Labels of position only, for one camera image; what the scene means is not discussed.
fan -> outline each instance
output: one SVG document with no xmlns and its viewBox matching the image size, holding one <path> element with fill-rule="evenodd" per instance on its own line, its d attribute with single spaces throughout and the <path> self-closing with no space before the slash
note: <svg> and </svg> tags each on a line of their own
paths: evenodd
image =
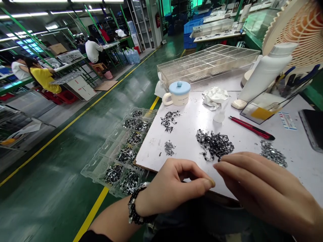
<svg viewBox="0 0 323 242">
<path fill-rule="evenodd" d="M 309 72 L 323 63 L 323 15 L 315 0 L 287 1 L 269 26 L 262 44 L 267 55 L 275 44 L 296 42 L 293 60 L 286 67 L 296 66 L 293 73 Z"/>
</svg>

red box cutter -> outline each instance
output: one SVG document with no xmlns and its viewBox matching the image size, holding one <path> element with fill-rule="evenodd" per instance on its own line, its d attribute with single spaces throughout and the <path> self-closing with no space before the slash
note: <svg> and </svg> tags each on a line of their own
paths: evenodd
<svg viewBox="0 0 323 242">
<path fill-rule="evenodd" d="M 237 124 L 240 124 L 241 126 L 247 128 L 248 130 L 251 130 L 252 132 L 256 133 L 257 135 L 263 137 L 264 139 L 268 140 L 275 140 L 275 137 L 255 126 L 252 126 L 251 124 L 248 124 L 240 119 L 237 119 L 236 117 L 229 116 L 229 119 L 236 122 Z"/>
</svg>

label sticker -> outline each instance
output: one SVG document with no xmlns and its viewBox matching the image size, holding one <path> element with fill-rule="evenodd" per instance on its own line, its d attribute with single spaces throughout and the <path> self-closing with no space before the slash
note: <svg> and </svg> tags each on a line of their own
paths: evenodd
<svg viewBox="0 0 323 242">
<path fill-rule="evenodd" d="M 282 120 L 282 123 L 283 123 L 285 129 L 297 130 L 289 113 L 285 113 L 285 112 L 278 112 L 278 113 L 279 113 L 280 119 Z"/>
</svg>

mug handle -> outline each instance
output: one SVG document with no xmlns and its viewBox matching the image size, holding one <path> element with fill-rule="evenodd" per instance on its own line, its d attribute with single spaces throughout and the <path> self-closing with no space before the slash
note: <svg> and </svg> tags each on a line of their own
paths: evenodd
<svg viewBox="0 0 323 242">
<path fill-rule="evenodd" d="M 165 106 L 168 106 L 168 105 L 171 105 L 171 104 L 173 104 L 173 100 L 170 100 L 170 101 L 166 101 L 166 99 L 168 98 L 168 97 L 170 97 L 170 96 L 172 96 L 172 94 L 170 93 L 170 92 L 168 92 L 168 93 L 165 93 L 164 94 L 164 96 L 163 96 L 163 98 L 162 98 L 162 102 L 163 102 L 163 104 L 165 105 Z"/>
</svg>

pink bucket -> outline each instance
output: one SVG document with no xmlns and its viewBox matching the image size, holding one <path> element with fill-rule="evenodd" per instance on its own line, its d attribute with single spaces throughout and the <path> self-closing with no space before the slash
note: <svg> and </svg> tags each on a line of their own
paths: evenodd
<svg viewBox="0 0 323 242">
<path fill-rule="evenodd" d="M 107 79 L 112 79 L 112 78 L 113 78 L 113 76 L 112 76 L 112 74 L 111 74 L 111 71 L 107 71 L 107 72 L 104 74 L 104 76 L 105 76 Z"/>
</svg>

